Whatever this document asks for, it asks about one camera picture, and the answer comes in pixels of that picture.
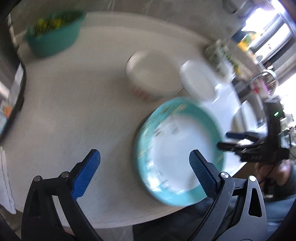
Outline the person's right hand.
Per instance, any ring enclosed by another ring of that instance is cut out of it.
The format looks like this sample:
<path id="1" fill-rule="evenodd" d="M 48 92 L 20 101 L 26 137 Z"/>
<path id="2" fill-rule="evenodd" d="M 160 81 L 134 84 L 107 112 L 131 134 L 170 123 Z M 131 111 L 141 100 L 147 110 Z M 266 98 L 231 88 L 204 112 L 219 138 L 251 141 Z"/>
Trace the person's right hand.
<path id="1" fill-rule="evenodd" d="M 290 160 L 283 160 L 279 165 L 264 165 L 262 163 L 255 164 L 255 176 L 259 182 L 260 188 L 263 189 L 266 178 L 276 181 L 278 186 L 287 183 L 292 171 L 292 163 Z"/>

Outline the person's right forearm grey sleeve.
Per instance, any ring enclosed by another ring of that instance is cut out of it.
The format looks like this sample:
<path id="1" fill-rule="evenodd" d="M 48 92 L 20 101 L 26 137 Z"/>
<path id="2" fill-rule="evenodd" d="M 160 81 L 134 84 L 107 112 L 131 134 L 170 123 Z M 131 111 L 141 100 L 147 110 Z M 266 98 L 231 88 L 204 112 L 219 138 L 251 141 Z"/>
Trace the person's right forearm grey sleeve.
<path id="1" fill-rule="evenodd" d="M 281 225 L 295 201 L 295 165 L 282 186 L 276 184 L 273 198 L 265 199 L 267 231 L 270 237 Z"/>

